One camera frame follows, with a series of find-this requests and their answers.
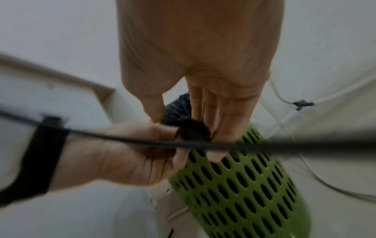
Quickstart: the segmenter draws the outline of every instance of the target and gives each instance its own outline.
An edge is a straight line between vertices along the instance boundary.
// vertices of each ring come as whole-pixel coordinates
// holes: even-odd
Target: green perforated bin
[[[252,127],[240,143],[259,143]],[[211,238],[305,238],[307,206],[282,165],[269,152],[230,152],[210,163],[192,151],[170,183]]]

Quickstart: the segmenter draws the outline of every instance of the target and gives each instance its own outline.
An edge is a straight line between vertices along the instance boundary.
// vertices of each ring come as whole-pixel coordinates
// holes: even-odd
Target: cable clip
[[[314,106],[315,104],[313,102],[306,102],[305,100],[300,100],[298,102],[293,103],[296,106],[297,111],[300,111],[303,107],[309,107]]]

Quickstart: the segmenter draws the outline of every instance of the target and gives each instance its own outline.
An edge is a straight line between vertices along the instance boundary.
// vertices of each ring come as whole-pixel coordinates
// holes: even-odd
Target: black strap
[[[0,192],[0,206],[48,191],[69,131],[47,128],[43,125],[62,127],[63,122],[57,117],[45,117],[37,127],[23,155],[17,178]]]

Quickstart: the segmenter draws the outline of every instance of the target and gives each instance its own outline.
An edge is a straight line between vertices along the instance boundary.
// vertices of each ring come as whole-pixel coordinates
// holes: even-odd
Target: black wire
[[[89,136],[98,139],[111,140],[117,142],[123,142],[127,144],[150,146],[150,147],[162,147],[162,148],[180,148],[180,149],[198,149],[198,150],[213,150],[213,151],[244,151],[250,153],[259,153],[263,151],[269,151],[278,154],[292,154],[298,153],[311,153],[316,155],[344,155],[351,152],[362,154],[370,154],[374,156],[376,152],[376,138],[374,133],[371,133],[371,137],[365,136],[365,139],[356,140],[342,140],[342,141],[303,141],[303,142],[262,142],[260,144],[229,144],[229,143],[210,143],[210,142],[177,142],[177,141],[157,141],[157,140],[137,140],[119,136],[107,136],[103,134],[90,133],[76,129],[59,128],[52,125],[41,124],[40,122],[0,110],[0,117],[7,120],[15,121],[30,126],[41,126],[59,131],[66,131],[83,136]]]

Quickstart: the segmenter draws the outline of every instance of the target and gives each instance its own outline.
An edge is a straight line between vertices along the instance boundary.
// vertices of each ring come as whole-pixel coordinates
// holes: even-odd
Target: skin
[[[119,124],[96,131],[142,140],[175,140],[177,127],[153,123]],[[67,138],[50,191],[95,180],[128,185],[153,185],[184,168],[189,151],[138,147],[121,142],[70,135]]]
[[[283,0],[117,0],[123,85],[158,123],[162,94],[185,77],[192,118],[212,142],[235,142],[270,77],[283,9]]]

